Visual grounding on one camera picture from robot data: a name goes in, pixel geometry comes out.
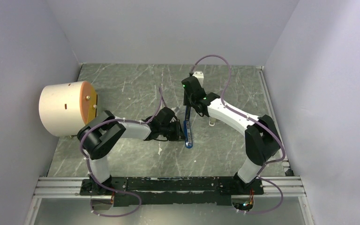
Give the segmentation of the beige stapler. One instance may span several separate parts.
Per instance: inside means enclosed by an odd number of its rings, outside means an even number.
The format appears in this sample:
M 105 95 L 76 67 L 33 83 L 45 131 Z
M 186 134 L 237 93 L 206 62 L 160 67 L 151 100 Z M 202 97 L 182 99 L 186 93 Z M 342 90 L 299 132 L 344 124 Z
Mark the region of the beige stapler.
M 215 126 L 216 119 L 213 117 L 209 117 L 209 126 L 213 127 Z

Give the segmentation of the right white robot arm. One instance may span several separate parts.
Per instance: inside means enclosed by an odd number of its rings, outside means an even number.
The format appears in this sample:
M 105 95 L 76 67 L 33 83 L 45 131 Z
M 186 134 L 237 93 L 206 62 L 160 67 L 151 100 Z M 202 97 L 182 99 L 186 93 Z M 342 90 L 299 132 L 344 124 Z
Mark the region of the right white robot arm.
M 217 119 L 232 127 L 245 138 L 246 159 L 235 174 L 234 188 L 239 194 L 246 194 L 263 167 L 279 150 L 278 131 L 273 119 L 256 116 L 233 107 L 218 94 L 206 93 L 198 78 L 189 76 L 182 80 L 184 104 L 203 117 Z

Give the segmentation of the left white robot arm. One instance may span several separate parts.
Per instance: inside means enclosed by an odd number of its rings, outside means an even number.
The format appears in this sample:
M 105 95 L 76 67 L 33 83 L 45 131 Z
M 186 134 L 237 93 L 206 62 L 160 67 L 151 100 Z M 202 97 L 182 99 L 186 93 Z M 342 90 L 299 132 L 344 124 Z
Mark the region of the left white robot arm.
M 94 180 L 92 189 L 99 195 L 105 195 L 110 191 L 111 175 L 107 155 L 119 139 L 156 141 L 160 136 L 170 142 L 185 140 L 180 120 L 168 107 L 143 120 L 116 117 L 105 110 L 81 128 L 76 137 L 87 159 L 90 179 Z

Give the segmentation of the blue stapler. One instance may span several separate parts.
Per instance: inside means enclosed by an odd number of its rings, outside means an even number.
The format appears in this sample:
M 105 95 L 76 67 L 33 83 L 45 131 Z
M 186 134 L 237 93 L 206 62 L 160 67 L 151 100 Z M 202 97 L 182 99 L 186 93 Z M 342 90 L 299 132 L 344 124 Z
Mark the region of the blue stapler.
M 191 123 L 189 120 L 183 121 L 183 128 L 184 128 L 184 133 L 186 136 L 185 147 L 190 149 L 193 147 L 193 138 L 192 138 Z

